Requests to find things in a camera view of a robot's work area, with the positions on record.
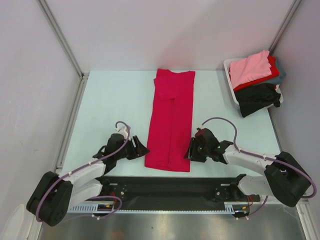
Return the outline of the magenta t shirt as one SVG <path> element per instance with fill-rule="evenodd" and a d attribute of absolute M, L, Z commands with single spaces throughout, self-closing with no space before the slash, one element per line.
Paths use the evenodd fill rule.
<path fill-rule="evenodd" d="M 145 167 L 190 172 L 185 154 L 192 135 L 195 77 L 195 71 L 157 70 Z"/>

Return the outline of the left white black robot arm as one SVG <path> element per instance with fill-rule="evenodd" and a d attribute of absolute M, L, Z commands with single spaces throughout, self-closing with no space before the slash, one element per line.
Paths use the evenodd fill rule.
<path fill-rule="evenodd" d="M 120 133 L 110 136 L 88 163 L 61 175 L 46 172 L 26 204 L 26 210 L 39 222 L 53 227 L 60 223 L 67 211 L 84 201 L 121 199 L 113 194 L 105 174 L 113 170 L 122 159 L 134 160 L 150 150 L 135 135 L 125 138 Z"/>

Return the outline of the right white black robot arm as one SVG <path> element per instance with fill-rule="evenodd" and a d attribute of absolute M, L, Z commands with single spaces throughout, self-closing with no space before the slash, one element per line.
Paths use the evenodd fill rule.
<path fill-rule="evenodd" d="M 207 128 L 199 129 L 191 138 L 184 158 L 200 163 L 210 158 L 218 163 L 240 166 L 258 173 L 258 176 L 242 173 L 236 177 L 230 194 L 237 201 L 242 201 L 248 195 L 265 195 L 294 207 L 312 185 L 309 175 L 291 154 L 282 151 L 271 156 L 248 152 L 234 142 L 218 141 Z"/>

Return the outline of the black t shirt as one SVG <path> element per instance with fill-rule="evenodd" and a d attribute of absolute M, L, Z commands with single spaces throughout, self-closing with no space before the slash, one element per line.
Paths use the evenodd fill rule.
<path fill-rule="evenodd" d="M 281 94 L 276 91 L 275 85 L 262 83 L 252 85 L 235 92 L 239 103 L 240 114 L 243 118 L 268 106 L 281 106 Z"/>

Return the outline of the white plastic tray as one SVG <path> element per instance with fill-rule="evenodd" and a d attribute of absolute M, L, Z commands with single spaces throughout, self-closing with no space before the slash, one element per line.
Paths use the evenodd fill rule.
<path fill-rule="evenodd" d="M 226 75 L 226 81 L 227 81 L 227 85 L 228 85 L 228 88 L 229 88 L 229 92 L 230 92 L 230 96 L 231 96 L 231 99 L 232 99 L 232 103 L 233 103 L 233 106 L 236 110 L 240 110 L 240 105 L 239 105 L 239 102 L 235 96 L 235 92 L 233 90 L 233 87 L 232 87 L 232 83 L 231 83 L 231 75 L 230 75 L 230 65 L 231 65 L 231 62 L 234 62 L 234 61 L 238 61 L 238 60 L 242 60 L 243 58 L 229 58 L 229 59 L 225 59 L 223 61 L 223 66 L 224 66 L 224 70 L 225 70 L 225 75 Z M 276 85 L 275 87 L 275 90 L 278 94 L 280 94 L 280 99 L 279 99 L 279 102 L 280 104 L 283 103 L 284 101 L 284 97 L 282 95 L 282 92 L 281 92 L 281 89 L 280 89 L 280 85 Z M 268 109 L 270 107 L 272 107 L 273 104 L 269 105 L 269 106 L 266 106 L 264 107 L 264 109 Z"/>

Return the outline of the pink t shirt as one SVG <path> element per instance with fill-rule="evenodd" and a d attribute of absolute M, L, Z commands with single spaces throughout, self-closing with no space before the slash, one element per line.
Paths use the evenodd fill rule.
<path fill-rule="evenodd" d="M 268 50 L 263 50 L 247 58 L 231 62 L 229 73 L 232 88 L 235 89 L 240 85 L 270 76 L 272 71 L 268 60 L 269 54 Z"/>

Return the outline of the grey blue t shirt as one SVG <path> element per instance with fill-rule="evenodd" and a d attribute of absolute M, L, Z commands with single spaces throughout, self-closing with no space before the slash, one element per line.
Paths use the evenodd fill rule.
<path fill-rule="evenodd" d="M 281 62 L 278 58 L 275 59 L 275 66 L 277 67 L 277 70 L 279 71 L 279 75 L 269 79 L 267 82 L 273 85 L 280 85 L 283 83 L 285 77 L 286 77 L 286 72 L 283 68 L 283 66 L 281 65 Z"/>

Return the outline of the red t shirt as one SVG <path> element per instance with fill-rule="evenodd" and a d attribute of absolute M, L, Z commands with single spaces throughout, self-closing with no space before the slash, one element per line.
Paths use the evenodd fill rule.
<path fill-rule="evenodd" d="M 234 92 L 260 84 L 280 75 L 275 56 L 254 54 L 247 58 L 232 61 L 229 77 Z"/>

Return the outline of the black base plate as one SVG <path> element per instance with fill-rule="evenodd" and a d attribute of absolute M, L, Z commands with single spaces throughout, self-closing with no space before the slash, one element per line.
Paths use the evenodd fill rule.
<path fill-rule="evenodd" d="M 259 194 L 244 195 L 232 186 L 236 178 L 117 177 L 109 180 L 125 210 L 221 210 L 224 203 L 255 202 Z"/>

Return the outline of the left side aluminium rail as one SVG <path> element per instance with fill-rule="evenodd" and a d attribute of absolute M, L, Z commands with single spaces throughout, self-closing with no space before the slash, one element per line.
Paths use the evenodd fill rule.
<path fill-rule="evenodd" d="M 55 167 L 54 167 L 55 173 L 59 173 L 63 168 L 66 154 L 68 151 L 68 147 L 70 144 L 70 140 L 72 137 L 73 129 L 74 129 L 75 122 L 77 119 L 78 111 L 79 111 L 79 108 L 81 105 L 81 101 L 83 98 L 83 94 L 84 94 L 84 91 L 86 88 L 86 84 L 87 84 L 89 75 L 90 75 L 89 72 L 85 72 L 83 74 L 83 76 L 81 77 L 80 82 L 78 84 L 77 91 L 75 93 L 75 96 L 74 96 L 74 99 L 72 102 L 72 106 L 70 109 L 70 113 L 67 118 L 67 122 L 66 122 L 65 130 L 64 130 L 64 133 L 62 136 L 62 140 L 61 140 L 58 152 L 57 152 L 57 157 L 56 157 Z"/>

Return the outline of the left aluminium corner post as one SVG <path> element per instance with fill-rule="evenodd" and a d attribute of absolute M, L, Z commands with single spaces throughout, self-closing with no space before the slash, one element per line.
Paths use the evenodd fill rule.
<path fill-rule="evenodd" d="M 45 16 L 49 26 L 51 27 L 54 35 L 56 36 L 63 52 L 65 53 L 66 57 L 68 58 L 73 70 L 76 72 L 77 76 L 82 79 L 84 77 L 84 73 L 81 70 L 81 67 L 76 60 L 76 57 L 56 19 L 54 16 L 53 11 L 51 10 L 49 4 L 46 0 L 37 0 L 36 1 L 43 12 L 43 15 Z"/>

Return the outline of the aluminium corner post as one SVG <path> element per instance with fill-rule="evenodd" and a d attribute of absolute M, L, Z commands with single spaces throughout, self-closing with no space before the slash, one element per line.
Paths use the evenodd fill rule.
<path fill-rule="evenodd" d="M 279 45 L 281 39 L 283 38 L 287 28 L 289 27 L 290 23 L 292 22 L 293 18 L 295 17 L 295 14 L 298 12 L 300 6 L 302 5 L 302 3 L 304 2 L 304 0 L 294 0 L 292 2 L 292 4 L 290 5 L 288 12 L 285 14 L 285 17 L 282 21 L 282 23 L 280 24 L 279 29 L 277 30 L 271 44 L 269 47 L 269 53 L 271 55 L 274 54 L 277 46 Z"/>
<path fill-rule="evenodd" d="M 43 12 L 43 15 L 45 16 L 49 26 L 51 27 L 54 35 L 56 36 L 63 52 L 65 53 L 66 57 L 68 58 L 73 70 L 76 72 L 77 76 L 82 79 L 84 77 L 84 73 L 81 70 L 81 67 L 76 60 L 76 57 L 56 19 L 54 16 L 53 11 L 51 10 L 49 4 L 46 0 L 37 0 L 36 1 Z"/>

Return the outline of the right aluminium corner post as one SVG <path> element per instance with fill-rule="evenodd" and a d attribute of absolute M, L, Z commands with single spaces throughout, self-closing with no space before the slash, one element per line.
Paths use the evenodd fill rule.
<path fill-rule="evenodd" d="M 288 12 L 285 14 L 285 17 L 282 21 L 282 23 L 280 24 L 279 29 L 277 30 L 271 44 L 269 47 L 269 53 L 271 55 L 274 54 L 277 46 L 279 45 L 281 39 L 283 38 L 287 28 L 289 27 L 290 23 L 292 22 L 293 18 L 295 17 L 295 14 L 298 12 L 300 6 L 302 5 L 302 3 L 304 2 L 304 0 L 294 0 L 292 2 L 292 4 L 290 5 Z"/>

